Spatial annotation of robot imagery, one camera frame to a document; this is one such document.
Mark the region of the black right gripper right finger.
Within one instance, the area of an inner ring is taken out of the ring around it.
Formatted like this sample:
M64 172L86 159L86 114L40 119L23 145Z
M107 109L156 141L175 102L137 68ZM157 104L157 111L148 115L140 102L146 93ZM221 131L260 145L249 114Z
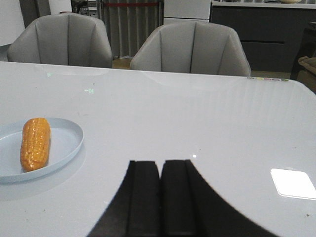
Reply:
M235 210L190 160L167 160L161 174L164 237L272 237Z

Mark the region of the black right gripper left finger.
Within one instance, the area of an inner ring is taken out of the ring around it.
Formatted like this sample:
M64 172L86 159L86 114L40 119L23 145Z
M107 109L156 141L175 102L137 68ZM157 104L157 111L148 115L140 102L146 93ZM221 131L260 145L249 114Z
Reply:
M116 195L90 237L160 236L159 173L153 161L130 161Z

